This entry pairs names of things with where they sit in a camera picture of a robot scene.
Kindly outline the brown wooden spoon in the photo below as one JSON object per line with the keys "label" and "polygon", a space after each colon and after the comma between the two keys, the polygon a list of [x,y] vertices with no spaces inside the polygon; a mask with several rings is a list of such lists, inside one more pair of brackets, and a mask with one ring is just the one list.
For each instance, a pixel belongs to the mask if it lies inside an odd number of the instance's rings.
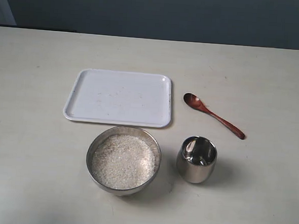
{"label": "brown wooden spoon", "polygon": [[192,93],[185,93],[183,95],[184,102],[191,107],[192,109],[201,111],[205,114],[208,114],[218,120],[220,123],[222,123],[225,127],[227,127],[230,131],[232,131],[239,139],[244,140],[246,138],[246,135],[244,132],[242,132],[240,129],[238,129],[233,124],[229,123],[225,119],[221,118],[220,116],[216,115],[212,111],[208,109],[207,106],[204,105],[204,103],[199,99],[196,95]]}

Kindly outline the wide steel rice bowl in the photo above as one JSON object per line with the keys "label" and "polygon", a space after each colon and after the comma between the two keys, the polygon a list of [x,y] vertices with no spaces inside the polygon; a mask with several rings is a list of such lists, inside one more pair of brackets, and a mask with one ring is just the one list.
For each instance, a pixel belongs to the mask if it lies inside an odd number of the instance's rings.
{"label": "wide steel rice bowl", "polygon": [[[144,184],[141,184],[138,187],[134,187],[131,189],[124,189],[124,190],[119,190],[119,189],[111,189],[105,185],[103,185],[101,182],[99,182],[93,172],[92,172],[92,158],[94,152],[97,150],[97,148],[110,136],[113,135],[131,135],[135,136],[136,138],[142,139],[146,144],[151,147],[152,152],[155,156],[155,167],[154,167],[154,173],[152,177],[145,182]],[[157,141],[151,136],[148,132],[144,131],[143,129],[139,129],[136,127],[128,127],[128,126],[117,126],[110,128],[101,134],[99,134],[94,141],[91,143],[90,147],[88,148],[87,155],[86,155],[86,166],[89,171],[90,176],[92,177],[93,181],[103,190],[106,192],[109,192],[111,194],[117,195],[117,196],[129,196],[131,194],[138,193],[142,189],[144,189],[146,186],[148,186],[156,177],[160,165],[161,165],[161,149],[160,146],[158,145]]]}

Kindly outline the white rice in bowl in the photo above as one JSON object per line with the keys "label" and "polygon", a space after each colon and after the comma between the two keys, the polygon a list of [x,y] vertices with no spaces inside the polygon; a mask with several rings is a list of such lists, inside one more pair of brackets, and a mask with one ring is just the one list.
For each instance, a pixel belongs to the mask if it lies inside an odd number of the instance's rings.
{"label": "white rice in bowl", "polygon": [[108,137],[92,158],[95,178],[111,189],[131,189],[144,184],[152,177],[154,167],[151,147],[131,135]]}

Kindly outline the small steel cup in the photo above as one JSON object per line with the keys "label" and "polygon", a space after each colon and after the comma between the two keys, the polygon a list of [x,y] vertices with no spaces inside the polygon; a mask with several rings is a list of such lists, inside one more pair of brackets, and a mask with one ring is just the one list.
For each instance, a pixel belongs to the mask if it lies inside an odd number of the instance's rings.
{"label": "small steel cup", "polygon": [[181,145],[176,158],[179,175],[190,183],[203,183],[212,174],[217,160],[217,149],[207,138],[191,136]]}

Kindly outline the white rectangular plastic tray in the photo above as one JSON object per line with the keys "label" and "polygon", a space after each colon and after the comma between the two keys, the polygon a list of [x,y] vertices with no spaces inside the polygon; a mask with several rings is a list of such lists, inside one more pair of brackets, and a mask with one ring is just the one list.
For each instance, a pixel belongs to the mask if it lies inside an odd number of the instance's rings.
{"label": "white rectangular plastic tray", "polygon": [[171,79],[162,74],[81,71],[63,108],[74,122],[163,128],[172,117]]}

